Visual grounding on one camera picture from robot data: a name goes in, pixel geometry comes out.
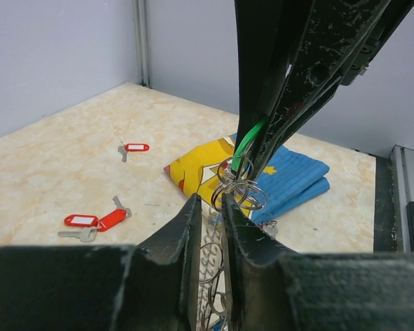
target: silver key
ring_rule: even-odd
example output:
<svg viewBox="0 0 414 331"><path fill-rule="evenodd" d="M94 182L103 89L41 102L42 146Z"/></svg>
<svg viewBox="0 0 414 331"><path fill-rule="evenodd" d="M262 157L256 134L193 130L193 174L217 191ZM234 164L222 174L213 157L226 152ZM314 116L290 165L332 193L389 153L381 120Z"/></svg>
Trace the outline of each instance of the silver key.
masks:
<svg viewBox="0 0 414 331"><path fill-rule="evenodd" d="M74 237L80 239L82 243L89 243L95 240L97 236L98 227L91 226L84 228L82 231L60 231L59 237Z"/></svg>
<svg viewBox="0 0 414 331"><path fill-rule="evenodd" d="M126 211L126 218L128 219L129 217L132 216L132 210L130 210L130 208L126 208L124 207L121 202L119 201L118 197L115 196L113 197L113 202L115 202L115 205L118 209L124 209Z"/></svg>
<svg viewBox="0 0 414 331"><path fill-rule="evenodd" d="M118 147L118 153L121 153L121 155L123 155L123 158L121 160L124 163L127 162L127 150L124 148L124 146Z"/></svg>
<svg viewBox="0 0 414 331"><path fill-rule="evenodd" d="M279 232L279 229L277 228L277 221L269 221L264 223L262 230L267 232L272 238L276 239L276 234Z"/></svg>

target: yellow cloth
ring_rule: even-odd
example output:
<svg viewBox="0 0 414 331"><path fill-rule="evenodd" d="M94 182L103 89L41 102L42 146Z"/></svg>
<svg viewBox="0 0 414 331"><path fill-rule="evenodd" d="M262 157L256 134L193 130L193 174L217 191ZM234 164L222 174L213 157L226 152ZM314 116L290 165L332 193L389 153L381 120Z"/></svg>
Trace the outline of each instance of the yellow cloth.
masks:
<svg viewBox="0 0 414 331"><path fill-rule="evenodd" d="M220 138L192 149L167 165L164 171L187 197L195 192L201 196L203 214L207 216L206 210L211 207L213 192L219 185L217 169L225 159L233 156L234 149L232 136Z"/></svg>

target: blue cloth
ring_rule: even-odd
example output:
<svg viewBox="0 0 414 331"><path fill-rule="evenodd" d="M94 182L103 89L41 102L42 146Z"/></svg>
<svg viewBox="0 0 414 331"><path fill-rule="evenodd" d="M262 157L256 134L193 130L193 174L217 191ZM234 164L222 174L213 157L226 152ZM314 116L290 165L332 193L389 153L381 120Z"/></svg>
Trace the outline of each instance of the blue cloth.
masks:
<svg viewBox="0 0 414 331"><path fill-rule="evenodd" d="M267 194L268 202L251 215L256 224L270 221L330 189L324 177L330 167L284 146L276 151L267 167L257 179L257 186Z"/></svg>

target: table surface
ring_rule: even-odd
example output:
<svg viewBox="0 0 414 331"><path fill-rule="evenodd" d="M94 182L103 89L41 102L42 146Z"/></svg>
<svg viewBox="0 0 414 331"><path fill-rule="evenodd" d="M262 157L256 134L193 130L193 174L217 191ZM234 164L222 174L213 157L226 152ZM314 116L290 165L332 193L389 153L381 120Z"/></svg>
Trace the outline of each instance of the table surface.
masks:
<svg viewBox="0 0 414 331"><path fill-rule="evenodd" d="M70 214L132 217L91 244L139 243L186 197L163 167L199 144L235 133L238 116L130 83L0 139L0 245L81 244L59 238ZM121 142L147 143L121 162ZM375 158L295 134L286 147L331 168L331 189L277 219L277 240L298 252L372 252Z"/></svg>

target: red plastic key tag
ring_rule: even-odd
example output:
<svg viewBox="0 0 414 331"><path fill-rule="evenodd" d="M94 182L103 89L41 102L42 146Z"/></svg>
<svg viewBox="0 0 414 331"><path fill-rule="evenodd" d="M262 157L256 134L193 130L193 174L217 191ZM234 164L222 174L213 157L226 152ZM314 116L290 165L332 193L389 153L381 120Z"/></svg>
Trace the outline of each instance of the red plastic key tag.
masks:
<svg viewBox="0 0 414 331"><path fill-rule="evenodd" d="M109 215L99 220L98 232L104 232L121 223L126 218L127 212L124 209L116 209Z"/></svg>
<svg viewBox="0 0 414 331"><path fill-rule="evenodd" d="M98 225L98 217L92 215L69 215L64 219L64 224L68 226L82 226L88 228L90 226Z"/></svg>
<svg viewBox="0 0 414 331"><path fill-rule="evenodd" d="M146 152L149 148L147 143L127 143L124 145L124 149L128 152Z"/></svg>

